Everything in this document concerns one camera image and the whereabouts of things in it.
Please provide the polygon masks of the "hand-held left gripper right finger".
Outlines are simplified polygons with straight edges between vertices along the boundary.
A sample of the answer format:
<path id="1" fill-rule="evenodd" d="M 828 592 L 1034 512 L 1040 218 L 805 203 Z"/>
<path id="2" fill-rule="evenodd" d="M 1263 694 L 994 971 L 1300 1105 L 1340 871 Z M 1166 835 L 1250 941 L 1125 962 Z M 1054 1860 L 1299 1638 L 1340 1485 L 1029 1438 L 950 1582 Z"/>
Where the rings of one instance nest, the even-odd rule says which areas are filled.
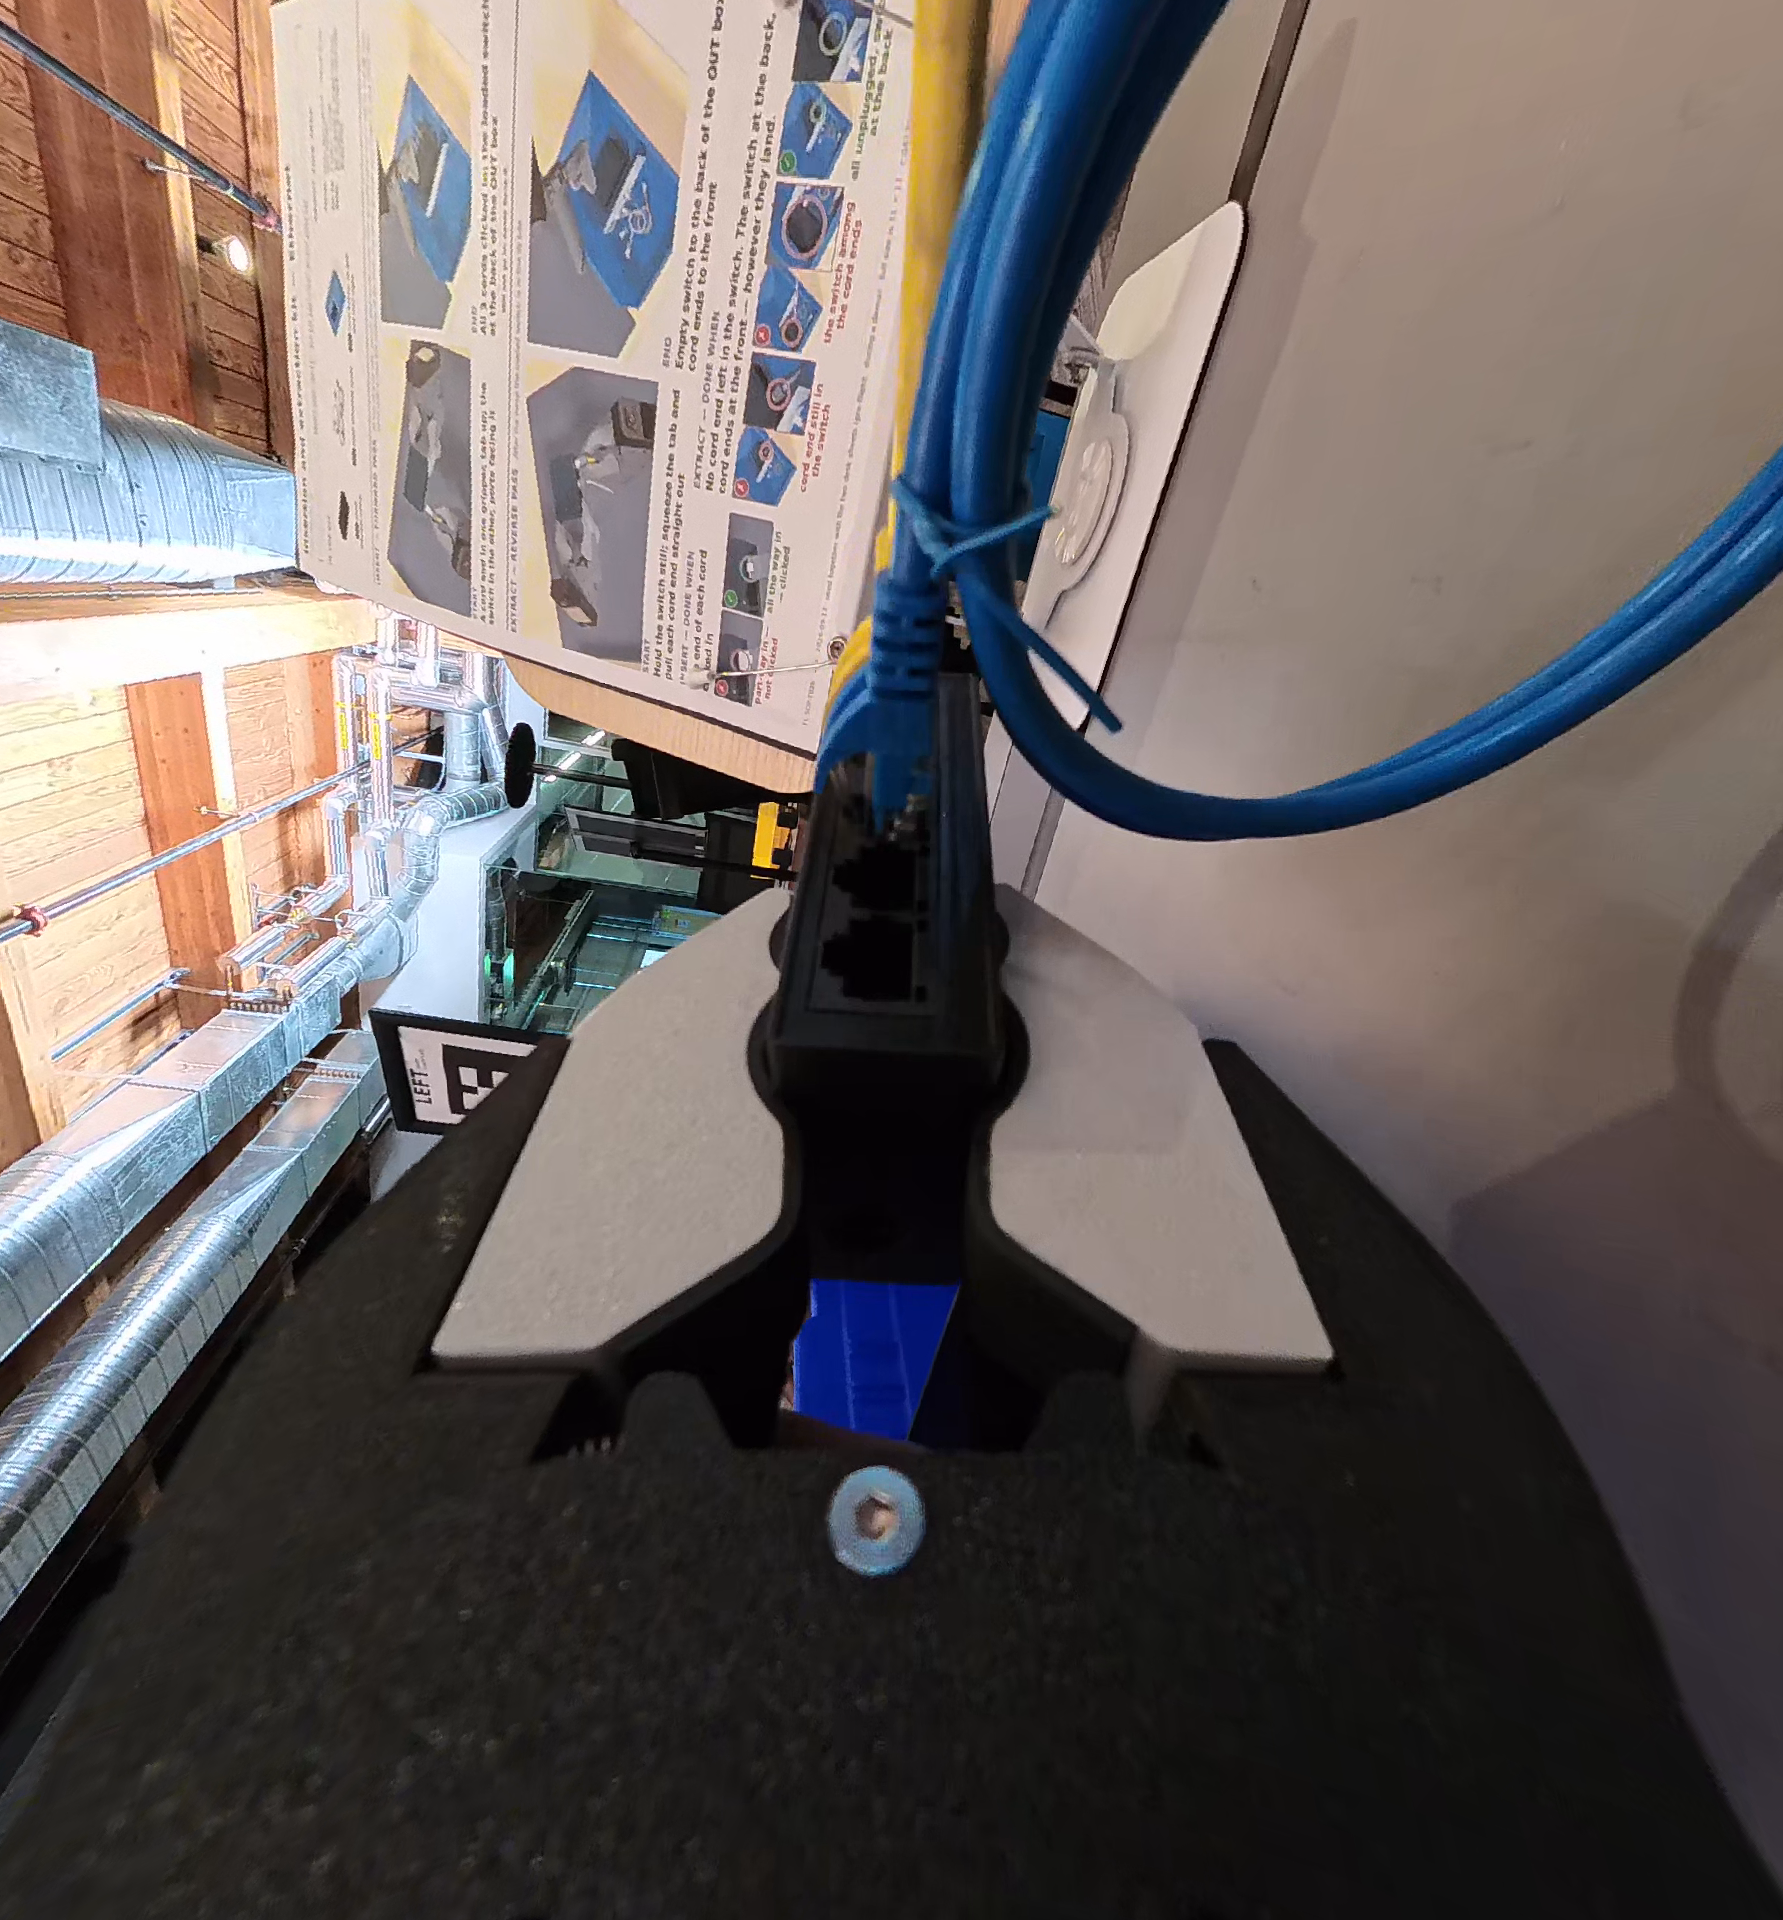
<path id="1" fill-rule="evenodd" d="M 1022 1067 L 969 1187 L 973 1354 L 1030 1405 L 1106 1376 L 1133 1432 L 1178 1376 L 1323 1376 L 1333 1343 L 1191 1021 L 1018 889 L 996 912 Z"/>

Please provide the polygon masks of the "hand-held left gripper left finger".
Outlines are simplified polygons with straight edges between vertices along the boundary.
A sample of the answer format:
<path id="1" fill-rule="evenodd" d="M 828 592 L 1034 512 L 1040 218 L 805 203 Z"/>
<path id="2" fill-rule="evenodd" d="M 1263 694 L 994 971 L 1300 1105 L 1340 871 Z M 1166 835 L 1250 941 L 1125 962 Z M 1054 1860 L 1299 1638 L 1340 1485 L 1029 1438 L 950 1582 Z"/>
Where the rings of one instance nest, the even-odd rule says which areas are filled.
<path id="1" fill-rule="evenodd" d="M 683 1373 L 734 1443 L 774 1438 L 807 1284 L 751 1044 L 789 906 L 734 907 L 573 1029 L 437 1323 L 437 1369 L 592 1380 L 612 1406 Z"/>

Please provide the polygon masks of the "black network switch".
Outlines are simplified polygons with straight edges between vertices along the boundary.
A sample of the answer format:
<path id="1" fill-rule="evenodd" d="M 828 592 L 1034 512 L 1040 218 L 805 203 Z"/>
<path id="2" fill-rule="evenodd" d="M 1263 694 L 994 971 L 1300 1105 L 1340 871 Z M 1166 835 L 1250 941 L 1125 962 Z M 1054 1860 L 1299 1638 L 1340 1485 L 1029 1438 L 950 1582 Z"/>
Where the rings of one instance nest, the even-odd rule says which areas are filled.
<path id="1" fill-rule="evenodd" d="M 815 1282 L 953 1287 L 1008 1032 L 976 681 L 932 690 L 927 788 L 880 824 L 872 764 L 817 793 L 774 939 L 758 1090 L 783 1125 L 783 1222 Z"/>

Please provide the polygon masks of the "blue plastic bin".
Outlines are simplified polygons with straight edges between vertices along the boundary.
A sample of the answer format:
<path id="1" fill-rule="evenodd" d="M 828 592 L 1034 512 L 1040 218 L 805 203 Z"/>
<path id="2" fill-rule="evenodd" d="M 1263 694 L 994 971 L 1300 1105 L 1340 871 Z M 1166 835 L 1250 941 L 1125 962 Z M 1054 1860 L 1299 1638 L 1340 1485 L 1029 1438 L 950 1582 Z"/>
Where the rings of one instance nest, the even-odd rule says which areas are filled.
<path id="1" fill-rule="evenodd" d="M 942 1449 L 969 1438 L 950 1348 L 958 1286 L 814 1280 L 790 1352 L 790 1409 L 825 1428 Z"/>

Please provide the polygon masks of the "black-framed tag sign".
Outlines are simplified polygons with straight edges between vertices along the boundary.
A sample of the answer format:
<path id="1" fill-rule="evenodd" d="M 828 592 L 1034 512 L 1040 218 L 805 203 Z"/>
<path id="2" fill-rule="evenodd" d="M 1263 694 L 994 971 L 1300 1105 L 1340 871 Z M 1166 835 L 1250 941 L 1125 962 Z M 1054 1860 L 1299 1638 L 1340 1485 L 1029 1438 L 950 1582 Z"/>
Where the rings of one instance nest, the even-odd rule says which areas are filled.
<path id="1" fill-rule="evenodd" d="M 392 1125 L 442 1136 L 471 1117 L 521 1064 L 559 1064 L 566 1039 L 489 1021 L 375 1007 L 370 1012 Z"/>

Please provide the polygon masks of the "silver insulated pipes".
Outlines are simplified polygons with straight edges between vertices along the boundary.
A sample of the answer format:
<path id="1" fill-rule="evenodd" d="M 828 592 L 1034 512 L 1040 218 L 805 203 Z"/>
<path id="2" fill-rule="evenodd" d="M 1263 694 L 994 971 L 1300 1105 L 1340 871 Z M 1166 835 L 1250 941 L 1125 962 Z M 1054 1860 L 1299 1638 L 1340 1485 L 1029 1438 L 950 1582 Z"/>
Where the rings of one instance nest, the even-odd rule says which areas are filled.
<path id="1" fill-rule="evenodd" d="M 241 1012 L 336 1007 L 419 951 L 446 838 L 510 810 L 504 668 L 427 623 L 382 615 L 332 657 L 339 770 L 316 795 L 325 877 L 255 910 L 221 959 Z"/>

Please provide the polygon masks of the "metal sprinkler pipe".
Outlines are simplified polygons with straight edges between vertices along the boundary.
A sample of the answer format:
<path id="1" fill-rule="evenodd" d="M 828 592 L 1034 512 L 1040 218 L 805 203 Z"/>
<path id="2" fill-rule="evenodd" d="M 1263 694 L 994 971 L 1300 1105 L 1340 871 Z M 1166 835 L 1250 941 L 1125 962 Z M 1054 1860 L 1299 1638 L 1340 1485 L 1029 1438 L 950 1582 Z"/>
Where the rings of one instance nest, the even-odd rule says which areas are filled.
<path id="1" fill-rule="evenodd" d="M 146 877 L 158 877 L 158 872 L 172 869 L 199 853 L 208 853 L 219 843 L 226 843 L 228 840 L 273 821 L 306 803 L 315 803 L 323 796 L 356 798 L 367 780 L 370 774 L 361 769 L 353 766 L 339 770 L 336 774 L 298 786 L 259 807 L 221 816 L 219 821 L 208 832 L 190 835 L 167 851 L 154 853 L 127 869 L 91 880 L 66 896 L 22 904 L 14 907 L 8 917 L 0 919 L 0 951 L 10 947 L 14 941 L 37 939 L 53 924 L 134 887 Z"/>

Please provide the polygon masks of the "white stand base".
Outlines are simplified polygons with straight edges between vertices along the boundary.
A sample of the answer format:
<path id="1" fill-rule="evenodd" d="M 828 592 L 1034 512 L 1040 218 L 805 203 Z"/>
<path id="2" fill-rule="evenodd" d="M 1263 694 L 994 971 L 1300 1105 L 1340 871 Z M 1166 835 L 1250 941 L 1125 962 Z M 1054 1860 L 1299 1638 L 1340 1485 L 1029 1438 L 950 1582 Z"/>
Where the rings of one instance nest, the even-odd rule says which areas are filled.
<path id="1" fill-rule="evenodd" d="M 1246 240 L 1228 202 L 1113 295 L 1070 416 L 1022 620 L 1100 693 Z"/>

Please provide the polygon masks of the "printed instruction sheet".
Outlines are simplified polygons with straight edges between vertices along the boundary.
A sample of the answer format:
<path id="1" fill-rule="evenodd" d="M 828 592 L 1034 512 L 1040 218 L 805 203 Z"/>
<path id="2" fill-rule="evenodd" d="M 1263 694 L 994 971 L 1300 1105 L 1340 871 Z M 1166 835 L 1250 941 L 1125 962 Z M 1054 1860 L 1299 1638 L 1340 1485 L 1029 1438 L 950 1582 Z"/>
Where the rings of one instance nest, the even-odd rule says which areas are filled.
<path id="1" fill-rule="evenodd" d="M 302 567 L 810 756 L 895 426 L 913 10 L 276 4 Z"/>

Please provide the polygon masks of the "silver ventilation duct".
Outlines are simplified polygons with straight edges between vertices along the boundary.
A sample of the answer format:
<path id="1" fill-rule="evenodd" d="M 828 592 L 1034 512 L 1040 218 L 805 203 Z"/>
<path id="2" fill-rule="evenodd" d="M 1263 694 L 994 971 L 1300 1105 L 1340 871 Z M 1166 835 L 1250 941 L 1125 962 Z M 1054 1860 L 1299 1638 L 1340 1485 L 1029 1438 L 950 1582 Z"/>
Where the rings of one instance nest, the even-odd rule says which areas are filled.
<path id="1" fill-rule="evenodd" d="M 232 1132 L 276 1105 L 219 1174 L 250 1200 L 266 1256 L 339 1167 L 382 1096 L 378 1048 L 335 1031 L 320 1053 L 290 1021 L 217 1015 L 110 1081 L 63 1132 L 0 1172 L 0 1373 Z"/>
<path id="2" fill-rule="evenodd" d="M 103 399 L 88 350 L 0 318 L 0 588 L 196 586 L 295 562 L 282 465 Z"/>
<path id="3" fill-rule="evenodd" d="M 0 1416 L 0 1630 L 375 1106 L 353 1081 L 299 1088 Z"/>

